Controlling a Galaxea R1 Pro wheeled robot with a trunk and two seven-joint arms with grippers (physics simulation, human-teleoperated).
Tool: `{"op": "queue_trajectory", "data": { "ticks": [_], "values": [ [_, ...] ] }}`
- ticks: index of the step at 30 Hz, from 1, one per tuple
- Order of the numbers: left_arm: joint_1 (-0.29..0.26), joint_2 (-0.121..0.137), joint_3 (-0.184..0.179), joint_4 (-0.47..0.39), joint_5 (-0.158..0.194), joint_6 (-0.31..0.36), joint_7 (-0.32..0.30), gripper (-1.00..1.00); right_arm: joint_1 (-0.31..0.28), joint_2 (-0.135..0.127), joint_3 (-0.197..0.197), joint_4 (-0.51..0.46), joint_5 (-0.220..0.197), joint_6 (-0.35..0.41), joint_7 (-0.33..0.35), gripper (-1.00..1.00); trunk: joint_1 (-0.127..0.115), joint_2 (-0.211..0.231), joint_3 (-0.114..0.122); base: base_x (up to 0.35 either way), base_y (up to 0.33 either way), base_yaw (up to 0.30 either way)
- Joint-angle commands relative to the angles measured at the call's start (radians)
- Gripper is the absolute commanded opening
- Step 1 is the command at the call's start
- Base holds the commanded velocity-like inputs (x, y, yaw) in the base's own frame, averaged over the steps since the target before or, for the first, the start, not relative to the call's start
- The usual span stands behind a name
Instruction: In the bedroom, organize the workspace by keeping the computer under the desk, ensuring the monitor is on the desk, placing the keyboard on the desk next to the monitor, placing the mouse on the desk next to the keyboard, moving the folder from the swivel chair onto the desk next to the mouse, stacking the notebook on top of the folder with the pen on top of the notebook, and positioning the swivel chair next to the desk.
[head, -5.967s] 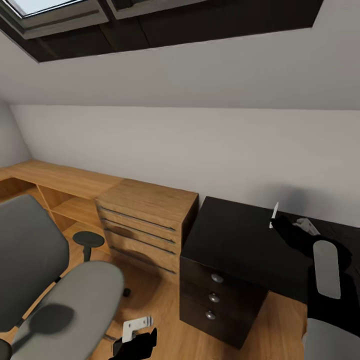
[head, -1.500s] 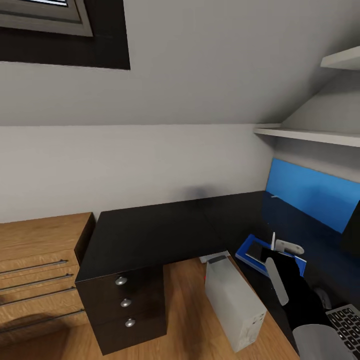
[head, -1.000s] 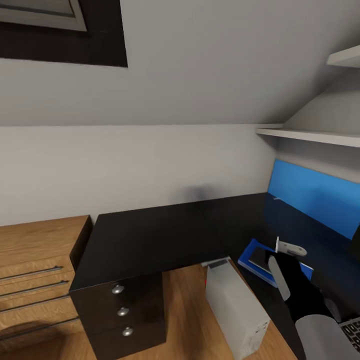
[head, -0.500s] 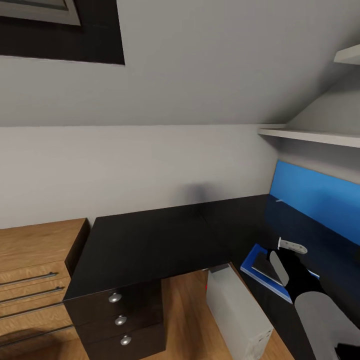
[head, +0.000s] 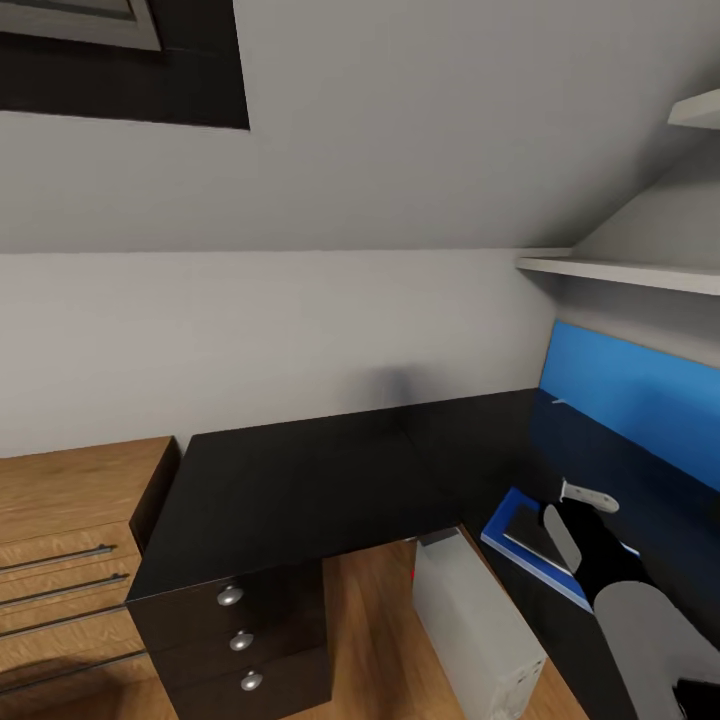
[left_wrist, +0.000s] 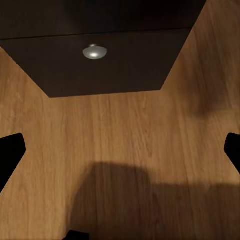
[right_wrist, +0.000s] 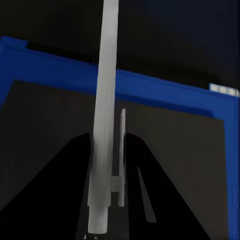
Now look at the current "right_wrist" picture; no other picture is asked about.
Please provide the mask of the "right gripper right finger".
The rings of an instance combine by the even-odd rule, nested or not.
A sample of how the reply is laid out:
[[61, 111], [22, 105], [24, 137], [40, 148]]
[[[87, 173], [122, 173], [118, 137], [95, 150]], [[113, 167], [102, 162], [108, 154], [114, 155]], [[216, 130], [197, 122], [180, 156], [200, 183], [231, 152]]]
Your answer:
[[[129, 240], [211, 240], [144, 140], [125, 136]], [[140, 169], [157, 223], [146, 220]]]

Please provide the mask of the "pen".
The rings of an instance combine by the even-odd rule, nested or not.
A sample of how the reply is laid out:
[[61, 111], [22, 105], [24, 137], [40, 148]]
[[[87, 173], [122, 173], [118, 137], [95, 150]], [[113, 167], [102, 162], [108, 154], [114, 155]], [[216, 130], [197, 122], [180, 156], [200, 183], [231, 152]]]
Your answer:
[[105, 234], [111, 192], [124, 207], [126, 109], [120, 114], [119, 176], [112, 176], [119, 0], [103, 0], [103, 14], [89, 177], [88, 233]]

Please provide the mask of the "folder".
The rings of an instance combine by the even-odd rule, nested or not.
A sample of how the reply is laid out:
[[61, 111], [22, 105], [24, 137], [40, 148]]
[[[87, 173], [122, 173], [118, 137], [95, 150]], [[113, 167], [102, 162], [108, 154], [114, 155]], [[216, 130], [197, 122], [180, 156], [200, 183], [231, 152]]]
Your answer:
[[[0, 110], [14, 79], [96, 95], [99, 57], [3, 36]], [[224, 120], [228, 239], [240, 240], [240, 90], [116, 61], [115, 99]]]

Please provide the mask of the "notebook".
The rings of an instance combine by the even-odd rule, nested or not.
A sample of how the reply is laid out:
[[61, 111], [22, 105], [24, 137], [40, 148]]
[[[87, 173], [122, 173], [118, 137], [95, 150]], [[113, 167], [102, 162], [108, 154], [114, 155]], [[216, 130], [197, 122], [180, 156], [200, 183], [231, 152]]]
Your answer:
[[[0, 212], [74, 138], [90, 134], [96, 95], [14, 79], [0, 109]], [[112, 176], [125, 135], [144, 140], [211, 240], [229, 240], [225, 120], [115, 99]], [[111, 192], [107, 233], [88, 233], [90, 154], [75, 240], [130, 240], [126, 152], [124, 206]], [[138, 167], [145, 218], [157, 223]]]

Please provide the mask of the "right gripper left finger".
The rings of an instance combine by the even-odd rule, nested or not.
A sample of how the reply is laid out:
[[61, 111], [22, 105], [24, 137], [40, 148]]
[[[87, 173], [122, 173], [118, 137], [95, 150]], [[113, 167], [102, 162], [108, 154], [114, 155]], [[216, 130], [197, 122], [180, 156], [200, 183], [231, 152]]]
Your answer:
[[73, 138], [0, 211], [0, 240], [75, 240], [90, 154], [89, 133]]

